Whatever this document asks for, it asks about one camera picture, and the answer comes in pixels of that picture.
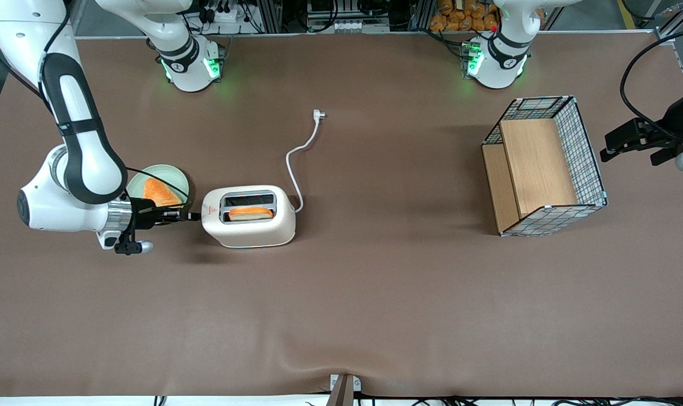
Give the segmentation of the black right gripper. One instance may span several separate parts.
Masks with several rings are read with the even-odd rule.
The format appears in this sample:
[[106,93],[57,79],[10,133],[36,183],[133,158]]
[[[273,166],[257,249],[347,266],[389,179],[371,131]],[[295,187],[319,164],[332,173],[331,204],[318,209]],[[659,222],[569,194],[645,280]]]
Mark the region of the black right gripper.
[[155,226],[200,221],[200,213],[186,208],[156,208],[153,201],[132,201],[132,218],[128,231],[149,230]]

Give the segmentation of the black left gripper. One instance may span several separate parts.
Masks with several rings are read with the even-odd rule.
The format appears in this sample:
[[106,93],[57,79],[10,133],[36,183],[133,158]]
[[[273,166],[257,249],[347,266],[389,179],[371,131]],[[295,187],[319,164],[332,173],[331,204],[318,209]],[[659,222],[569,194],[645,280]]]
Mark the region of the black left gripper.
[[[683,143],[683,97],[672,103],[657,123]],[[657,148],[658,139],[655,137],[656,131],[650,124],[641,118],[633,118],[605,135],[601,161],[609,162],[622,153]],[[679,152],[680,147],[661,148],[650,155],[650,162],[662,165],[676,158]]]

